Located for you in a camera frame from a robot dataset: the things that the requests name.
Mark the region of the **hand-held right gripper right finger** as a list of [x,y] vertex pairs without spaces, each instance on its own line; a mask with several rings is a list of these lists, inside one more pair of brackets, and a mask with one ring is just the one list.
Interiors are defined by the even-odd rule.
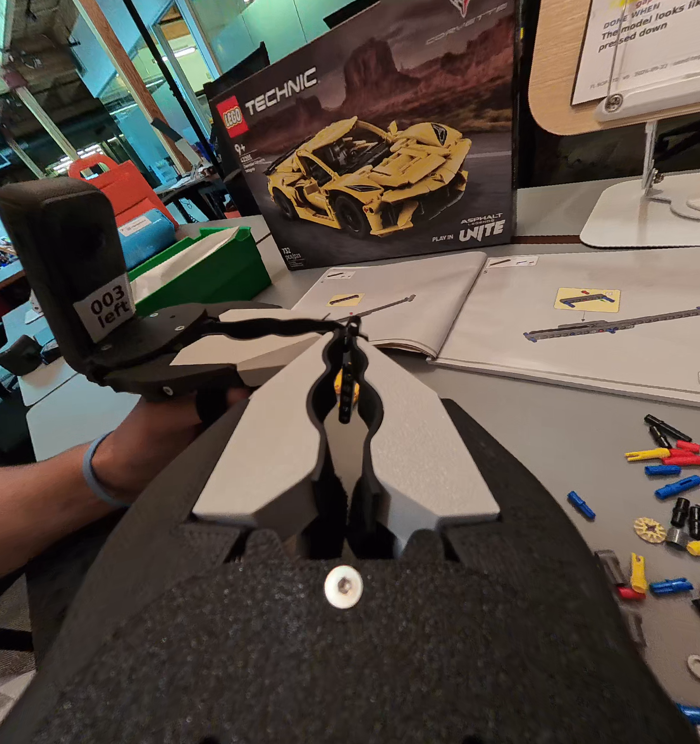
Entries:
[[420,530],[494,522],[501,509],[443,400],[358,338],[356,406],[367,433],[350,506],[350,548],[395,558]]

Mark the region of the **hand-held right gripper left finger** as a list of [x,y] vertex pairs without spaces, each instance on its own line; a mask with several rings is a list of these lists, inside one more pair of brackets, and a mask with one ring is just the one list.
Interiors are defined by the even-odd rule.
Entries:
[[342,553],[347,493],[325,429],[336,408],[342,335],[324,334],[249,399],[192,515],[298,537],[313,559]]

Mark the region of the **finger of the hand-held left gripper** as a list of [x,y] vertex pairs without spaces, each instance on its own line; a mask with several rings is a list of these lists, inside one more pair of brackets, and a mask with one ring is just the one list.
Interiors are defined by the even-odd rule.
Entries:
[[280,317],[277,310],[268,311],[265,316],[257,316],[248,311],[243,319],[231,316],[235,310],[227,311],[225,321],[209,319],[206,321],[206,337],[221,336],[235,341],[251,341],[275,336],[279,339],[296,339],[307,334],[334,334],[337,338],[353,341],[353,322],[318,319],[294,314],[291,311]]
[[197,365],[233,365],[243,383],[259,387],[321,338],[320,334],[268,335],[236,340],[206,336],[178,352],[170,366],[193,370]]

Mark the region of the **black lego beam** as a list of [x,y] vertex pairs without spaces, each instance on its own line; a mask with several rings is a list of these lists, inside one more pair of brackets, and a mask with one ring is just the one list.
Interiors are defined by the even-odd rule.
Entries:
[[339,386],[339,423],[346,425],[351,422],[354,408],[356,379],[354,372],[354,358],[356,339],[359,335],[360,320],[349,318],[345,325],[345,335],[342,351],[342,369]]

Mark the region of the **pile of colourful lego pins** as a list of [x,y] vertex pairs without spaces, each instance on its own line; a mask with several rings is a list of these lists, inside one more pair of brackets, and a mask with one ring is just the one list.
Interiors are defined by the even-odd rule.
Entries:
[[595,549],[640,654],[700,725],[700,440],[652,416],[652,446],[559,500]]

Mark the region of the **lego set box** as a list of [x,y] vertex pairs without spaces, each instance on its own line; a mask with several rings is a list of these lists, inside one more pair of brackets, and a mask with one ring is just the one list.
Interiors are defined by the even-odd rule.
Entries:
[[516,2],[376,2],[208,95],[291,272],[508,244]]

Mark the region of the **person's left hand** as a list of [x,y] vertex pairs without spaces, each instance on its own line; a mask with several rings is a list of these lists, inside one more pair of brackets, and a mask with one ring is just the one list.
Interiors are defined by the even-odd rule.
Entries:
[[246,388],[189,394],[162,403],[140,400],[98,445],[91,467],[105,493],[131,503],[206,430],[202,414],[222,415],[249,397]]

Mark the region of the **green plastic bin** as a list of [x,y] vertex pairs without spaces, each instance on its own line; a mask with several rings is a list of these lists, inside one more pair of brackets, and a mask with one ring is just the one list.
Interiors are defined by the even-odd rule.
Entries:
[[271,285],[248,226],[201,228],[129,272],[138,315],[187,303],[251,301]]

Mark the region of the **blue plastic roll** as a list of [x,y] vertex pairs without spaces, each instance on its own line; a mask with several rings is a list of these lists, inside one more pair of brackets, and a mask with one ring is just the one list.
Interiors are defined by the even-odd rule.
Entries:
[[160,210],[151,209],[119,227],[127,271],[135,269],[175,243],[175,225]]

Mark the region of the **orange fabric bag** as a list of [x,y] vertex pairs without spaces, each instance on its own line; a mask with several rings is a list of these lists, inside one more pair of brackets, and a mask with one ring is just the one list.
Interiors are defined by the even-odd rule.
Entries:
[[116,225],[121,228],[151,210],[157,210],[177,227],[159,196],[150,187],[131,161],[117,164],[105,154],[95,153],[70,164],[68,175],[78,180],[91,181],[110,201]]

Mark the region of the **open instruction booklet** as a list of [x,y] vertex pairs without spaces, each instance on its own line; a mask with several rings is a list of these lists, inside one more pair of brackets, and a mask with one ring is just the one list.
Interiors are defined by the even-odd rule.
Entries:
[[335,266],[293,310],[441,367],[700,407],[700,247]]

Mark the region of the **blue wristband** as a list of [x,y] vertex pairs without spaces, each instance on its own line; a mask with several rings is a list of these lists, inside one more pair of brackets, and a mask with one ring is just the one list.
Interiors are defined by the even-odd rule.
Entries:
[[105,433],[97,437],[93,442],[89,443],[84,453],[82,460],[82,475],[86,486],[89,488],[91,493],[99,501],[103,502],[106,506],[113,508],[114,510],[128,510],[131,507],[131,503],[121,500],[111,492],[109,492],[99,480],[97,473],[94,469],[93,459],[96,455],[99,446],[107,439],[110,432]]

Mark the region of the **black floor lamp pole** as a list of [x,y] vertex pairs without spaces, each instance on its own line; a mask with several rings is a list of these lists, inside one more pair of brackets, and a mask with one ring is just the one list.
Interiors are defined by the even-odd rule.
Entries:
[[150,51],[154,62],[157,64],[157,67],[159,67],[163,78],[167,82],[171,94],[183,111],[187,122],[194,130],[196,140],[203,146],[207,158],[215,168],[217,175],[220,178],[223,178],[223,168],[221,167],[218,157],[210,144],[209,134],[203,128],[204,119],[200,113],[199,105],[197,101],[192,98],[194,92],[190,88],[182,88],[182,85],[180,85],[181,80],[179,73],[181,72],[181,69],[178,66],[173,50],[169,46],[169,43],[166,41],[162,32],[155,31],[154,36],[151,35],[149,28],[141,18],[133,1],[123,1],[123,3],[128,14],[131,16],[133,23],[140,32],[141,38],[144,40],[146,47]]

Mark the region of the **document stand with wooden board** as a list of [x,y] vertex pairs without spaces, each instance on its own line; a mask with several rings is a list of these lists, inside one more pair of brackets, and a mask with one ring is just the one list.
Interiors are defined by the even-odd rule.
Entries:
[[654,155],[660,120],[700,113],[700,73],[572,105],[590,3],[540,3],[528,90],[531,115],[554,135],[643,124],[643,173],[603,191],[580,240],[592,248],[700,246],[700,170],[662,175]]

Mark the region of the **task instruction sheet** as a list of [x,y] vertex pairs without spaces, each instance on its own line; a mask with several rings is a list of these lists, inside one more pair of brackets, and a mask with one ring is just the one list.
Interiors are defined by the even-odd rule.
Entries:
[[593,1],[571,104],[700,73],[700,1]]

